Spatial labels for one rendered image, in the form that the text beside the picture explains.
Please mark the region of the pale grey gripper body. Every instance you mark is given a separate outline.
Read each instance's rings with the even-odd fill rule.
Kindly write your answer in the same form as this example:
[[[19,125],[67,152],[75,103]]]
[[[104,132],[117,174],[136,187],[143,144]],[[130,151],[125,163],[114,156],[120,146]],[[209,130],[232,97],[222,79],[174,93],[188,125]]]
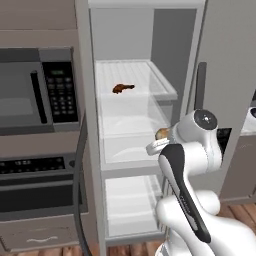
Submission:
[[[149,156],[159,154],[162,149],[168,144],[174,144],[175,141],[168,138],[155,140],[146,146],[146,151]]]

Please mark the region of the tan chicken drumstick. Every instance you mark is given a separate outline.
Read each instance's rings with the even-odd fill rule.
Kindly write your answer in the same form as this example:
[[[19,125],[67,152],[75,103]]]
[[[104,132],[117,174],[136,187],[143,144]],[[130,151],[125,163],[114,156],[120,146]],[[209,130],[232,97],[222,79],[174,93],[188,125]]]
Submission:
[[[170,132],[169,128],[160,128],[155,134],[155,139],[160,140],[163,138],[167,138],[169,135],[169,132]]]

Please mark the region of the clear fridge drawer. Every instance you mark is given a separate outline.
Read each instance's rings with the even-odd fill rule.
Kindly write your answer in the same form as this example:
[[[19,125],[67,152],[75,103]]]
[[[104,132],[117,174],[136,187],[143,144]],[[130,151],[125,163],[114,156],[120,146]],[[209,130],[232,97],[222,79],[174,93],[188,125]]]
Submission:
[[[168,127],[171,101],[153,96],[124,98],[121,94],[102,99],[101,140],[106,164],[149,160],[146,146],[160,128]]]

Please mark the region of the white large fridge drawer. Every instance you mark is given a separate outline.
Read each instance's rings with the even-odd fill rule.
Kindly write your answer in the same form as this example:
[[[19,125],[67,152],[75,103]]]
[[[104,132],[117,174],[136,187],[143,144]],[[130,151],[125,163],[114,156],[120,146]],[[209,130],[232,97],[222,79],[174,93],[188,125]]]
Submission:
[[[107,179],[105,190],[110,237],[158,230],[155,207],[162,187],[157,175]]]

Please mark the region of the brown chicken drumstick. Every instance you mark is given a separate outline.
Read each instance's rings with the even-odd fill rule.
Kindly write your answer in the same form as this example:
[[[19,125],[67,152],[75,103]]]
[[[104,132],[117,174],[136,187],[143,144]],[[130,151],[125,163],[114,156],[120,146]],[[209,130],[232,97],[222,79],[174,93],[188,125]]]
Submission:
[[[115,94],[119,94],[119,93],[122,93],[124,90],[127,90],[127,89],[134,89],[135,88],[135,85],[134,84],[130,84],[130,85],[127,85],[127,84],[117,84],[113,89],[112,89],[112,92],[115,93]]]

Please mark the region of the white glass fridge shelf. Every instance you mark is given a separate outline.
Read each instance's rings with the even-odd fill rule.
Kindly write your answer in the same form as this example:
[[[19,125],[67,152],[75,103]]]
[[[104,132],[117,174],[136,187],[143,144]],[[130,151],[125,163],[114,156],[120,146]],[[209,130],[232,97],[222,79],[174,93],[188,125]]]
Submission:
[[[157,101],[176,100],[178,94],[157,66],[150,60],[108,60],[95,62],[95,79],[99,96],[114,97],[118,84],[134,85],[121,98],[153,96]]]

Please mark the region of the grey fridge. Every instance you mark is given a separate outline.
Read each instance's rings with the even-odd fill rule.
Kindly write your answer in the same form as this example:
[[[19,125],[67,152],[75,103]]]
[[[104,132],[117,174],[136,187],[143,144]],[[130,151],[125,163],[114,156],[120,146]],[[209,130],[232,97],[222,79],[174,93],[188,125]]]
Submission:
[[[162,228],[151,233],[110,237],[108,232],[107,179],[157,175],[165,186],[156,157],[149,160],[106,164],[101,140],[100,102],[95,62],[150,60],[178,94],[172,102],[170,125],[185,115],[207,0],[76,0],[87,140],[90,150],[96,208],[99,256],[112,245],[161,238]]]

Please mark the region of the grey fridge door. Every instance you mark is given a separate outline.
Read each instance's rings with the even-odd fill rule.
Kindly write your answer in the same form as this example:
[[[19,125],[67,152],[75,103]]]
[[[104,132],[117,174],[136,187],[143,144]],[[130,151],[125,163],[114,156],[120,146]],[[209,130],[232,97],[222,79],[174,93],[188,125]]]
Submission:
[[[207,0],[196,60],[207,63],[203,107],[218,119],[221,168],[193,176],[196,190],[221,190],[256,92],[256,0]]]

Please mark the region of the beige base cupboard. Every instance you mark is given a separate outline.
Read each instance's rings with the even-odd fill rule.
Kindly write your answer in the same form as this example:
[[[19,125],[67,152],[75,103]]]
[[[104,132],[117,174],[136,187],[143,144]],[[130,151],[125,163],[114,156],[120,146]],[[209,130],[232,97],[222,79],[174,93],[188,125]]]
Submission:
[[[256,135],[239,137],[220,199],[223,202],[256,200]]]

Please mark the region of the dark curved bar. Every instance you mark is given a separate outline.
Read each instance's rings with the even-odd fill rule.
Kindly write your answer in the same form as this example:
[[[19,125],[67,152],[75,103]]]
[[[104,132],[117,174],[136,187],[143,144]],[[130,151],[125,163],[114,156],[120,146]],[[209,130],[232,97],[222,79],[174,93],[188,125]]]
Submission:
[[[74,207],[75,228],[76,228],[78,240],[81,246],[81,250],[84,256],[92,256],[86,237],[84,235],[84,230],[83,230],[83,225],[81,220],[80,203],[79,203],[80,171],[83,165],[83,154],[85,150],[87,134],[88,132],[87,132],[86,115],[83,115],[83,118],[81,121],[81,129],[80,129],[78,143],[77,143],[76,155],[75,155],[75,164],[74,164],[73,207]]]

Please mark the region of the grey built-in oven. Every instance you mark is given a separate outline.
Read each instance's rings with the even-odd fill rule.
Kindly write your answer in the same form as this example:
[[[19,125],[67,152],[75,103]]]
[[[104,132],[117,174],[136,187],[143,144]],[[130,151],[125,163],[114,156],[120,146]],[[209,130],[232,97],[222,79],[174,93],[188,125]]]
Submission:
[[[74,153],[0,158],[0,221],[73,213]]]

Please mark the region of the beige drawer front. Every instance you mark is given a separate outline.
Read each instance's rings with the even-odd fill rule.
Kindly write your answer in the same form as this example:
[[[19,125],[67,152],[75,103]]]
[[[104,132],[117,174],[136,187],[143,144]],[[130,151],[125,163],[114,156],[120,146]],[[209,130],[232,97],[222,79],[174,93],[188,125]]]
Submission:
[[[27,243],[29,238],[43,239],[57,236],[46,243]],[[0,222],[0,244],[4,252],[23,252],[76,245],[74,219],[71,215]]]

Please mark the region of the grey microwave oven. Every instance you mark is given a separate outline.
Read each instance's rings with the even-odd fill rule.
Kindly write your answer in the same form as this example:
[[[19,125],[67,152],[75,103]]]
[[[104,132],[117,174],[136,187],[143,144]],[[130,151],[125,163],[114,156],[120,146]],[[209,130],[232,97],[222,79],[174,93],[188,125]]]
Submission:
[[[37,71],[47,123],[38,113],[30,73]],[[0,135],[79,129],[73,49],[0,48]]]

